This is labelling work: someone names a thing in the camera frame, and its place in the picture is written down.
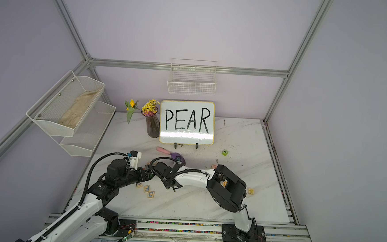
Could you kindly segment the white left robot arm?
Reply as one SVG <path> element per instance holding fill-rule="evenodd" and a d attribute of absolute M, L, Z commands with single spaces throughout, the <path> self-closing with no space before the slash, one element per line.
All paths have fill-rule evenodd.
<path fill-rule="evenodd" d="M 119 214 L 106 208 L 121 188 L 149 181 L 155 174 L 149 168 L 132 165 L 138 162 L 141 153 L 108 153 L 92 164 L 79 202 L 66 211 L 51 225 L 33 235 L 28 240 L 16 242 L 90 242 L 98 236 L 108 233 L 113 235 L 121 228 Z M 112 156 L 121 156 L 109 164 L 107 171 L 93 184 L 90 178 L 96 165 Z"/>

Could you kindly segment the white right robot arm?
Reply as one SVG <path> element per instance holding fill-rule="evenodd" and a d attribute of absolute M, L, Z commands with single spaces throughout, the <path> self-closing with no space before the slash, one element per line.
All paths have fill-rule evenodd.
<path fill-rule="evenodd" d="M 178 162 L 169 167 L 161 159 L 154 159 L 148 167 L 166 189 L 176 190 L 185 186 L 205 188 L 219 207 L 232 213 L 234 224 L 221 226 L 223 241 L 264 242 L 260 239 L 255 218 L 249 216 L 243 203 L 247 185 L 230 169 L 224 165 L 213 169 L 192 169 Z"/>

